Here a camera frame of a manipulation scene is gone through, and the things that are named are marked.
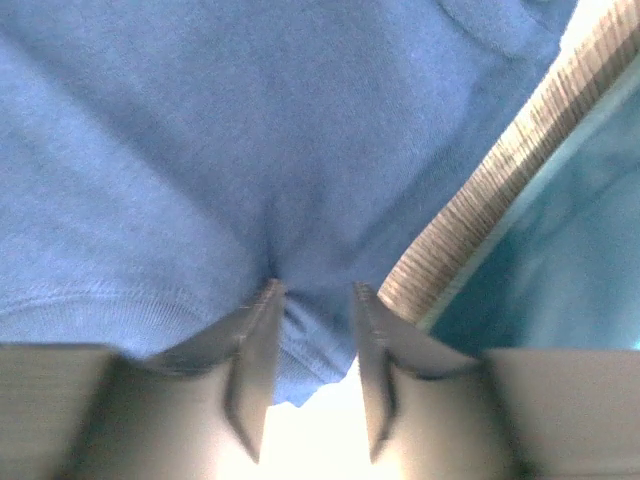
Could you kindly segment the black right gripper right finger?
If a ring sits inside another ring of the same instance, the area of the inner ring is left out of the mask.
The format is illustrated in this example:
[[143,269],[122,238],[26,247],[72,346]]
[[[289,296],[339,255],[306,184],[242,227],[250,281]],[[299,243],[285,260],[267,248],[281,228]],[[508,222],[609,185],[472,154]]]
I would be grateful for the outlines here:
[[354,288],[364,415],[384,479],[635,479],[639,355],[490,349],[466,356]]

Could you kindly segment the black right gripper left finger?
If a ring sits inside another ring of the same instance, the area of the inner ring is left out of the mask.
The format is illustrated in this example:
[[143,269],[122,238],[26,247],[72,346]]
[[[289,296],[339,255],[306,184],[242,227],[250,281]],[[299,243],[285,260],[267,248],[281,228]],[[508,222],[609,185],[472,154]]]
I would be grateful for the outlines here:
[[146,361],[104,347],[1,349],[5,479],[254,479],[284,289]]

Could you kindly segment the navy blue t shirt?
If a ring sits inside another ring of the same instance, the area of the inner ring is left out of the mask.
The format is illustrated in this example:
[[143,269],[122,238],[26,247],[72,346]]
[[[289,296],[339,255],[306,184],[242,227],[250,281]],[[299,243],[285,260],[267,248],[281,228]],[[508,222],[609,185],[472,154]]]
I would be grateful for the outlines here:
[[571,1],[5,1],[1,338],[146,357],[287,289],[276,402],[557,57]]

